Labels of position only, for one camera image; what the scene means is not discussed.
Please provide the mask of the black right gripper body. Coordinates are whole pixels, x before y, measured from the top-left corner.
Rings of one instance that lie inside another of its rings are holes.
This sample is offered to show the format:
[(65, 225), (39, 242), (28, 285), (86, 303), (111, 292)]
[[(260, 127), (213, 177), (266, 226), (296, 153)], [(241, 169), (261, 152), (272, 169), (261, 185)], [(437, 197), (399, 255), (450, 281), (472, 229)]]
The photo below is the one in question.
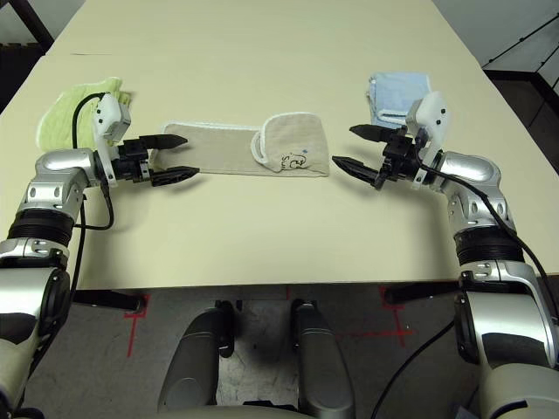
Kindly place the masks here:
[(382, 178), (393, 182), (400, 179), (413, 181), (420, 170), (418, 153), (427, 144), (427, 134), (423, 128), (414, 139), (406, 135), (405, 127), (384, 128), (382, 140), (386, 143)]

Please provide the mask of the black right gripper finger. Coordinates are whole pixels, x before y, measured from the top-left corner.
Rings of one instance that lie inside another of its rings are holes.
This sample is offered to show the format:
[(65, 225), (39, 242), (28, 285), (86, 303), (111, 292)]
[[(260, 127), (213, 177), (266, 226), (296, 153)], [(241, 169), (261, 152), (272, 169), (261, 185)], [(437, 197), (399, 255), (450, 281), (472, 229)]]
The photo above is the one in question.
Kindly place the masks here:
[(352, 126), (349, 131), (366, 141), (391, 142), (394, 135), (399, 134), (399, 129), (380, 127), (370, 124)]
[(382, 188), (384, 179), (380, 176), (378, 170), (369, 168), (363, 162), (346, 156), (333, 156), (332, 161), (346, 174), (366, 182), (377, 190)]

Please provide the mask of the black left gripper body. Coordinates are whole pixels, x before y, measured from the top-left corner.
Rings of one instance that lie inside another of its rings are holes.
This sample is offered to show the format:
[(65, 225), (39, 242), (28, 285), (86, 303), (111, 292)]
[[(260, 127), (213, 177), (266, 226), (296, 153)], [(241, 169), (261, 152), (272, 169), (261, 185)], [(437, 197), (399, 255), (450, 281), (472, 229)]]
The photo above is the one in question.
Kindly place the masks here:
[(116, 180), (149, 182), (151, 169), (148, 165), (148, 151), (153, 147), (151, 137), (124, 140), (117, 149), (117, 157), (111, 160)]

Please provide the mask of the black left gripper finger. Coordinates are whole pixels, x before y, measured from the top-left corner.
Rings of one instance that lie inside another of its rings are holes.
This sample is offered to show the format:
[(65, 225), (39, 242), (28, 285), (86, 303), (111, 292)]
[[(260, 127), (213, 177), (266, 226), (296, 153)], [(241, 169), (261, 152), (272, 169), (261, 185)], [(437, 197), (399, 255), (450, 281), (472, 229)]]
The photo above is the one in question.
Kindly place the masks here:
[(179, 183), (190, 179), (200, 172), (199, 168), (192, 167), (173, 167), (162, 171), (151, 171), (151, 185), (153, 187), (161, 187), (174, 183)]
[(140, 141), (146, 149), (172, 149), (188, 142), (186, 138), (176, 134), (142, 135)]

